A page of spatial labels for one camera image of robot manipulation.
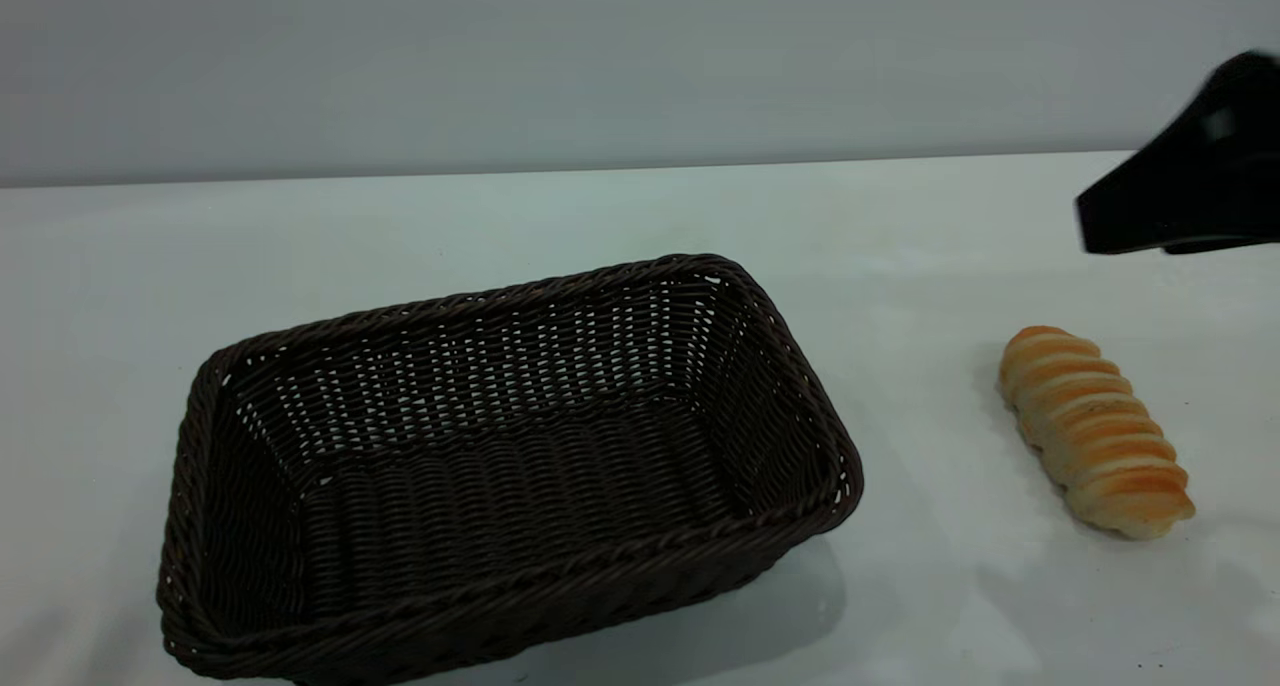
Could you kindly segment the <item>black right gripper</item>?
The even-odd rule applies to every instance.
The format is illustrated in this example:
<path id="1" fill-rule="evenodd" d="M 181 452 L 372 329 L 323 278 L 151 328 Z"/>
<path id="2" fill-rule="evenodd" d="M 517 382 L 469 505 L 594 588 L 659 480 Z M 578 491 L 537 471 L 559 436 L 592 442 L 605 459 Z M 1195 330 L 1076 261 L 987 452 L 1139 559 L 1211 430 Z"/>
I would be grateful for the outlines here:
<path id="1" fill-rule="evenodd" d="M 1247 51 L 1179 118 L 1076 198 L 1083 250 L 1193 256 L 1279 244 L 1279 61 Z"/>

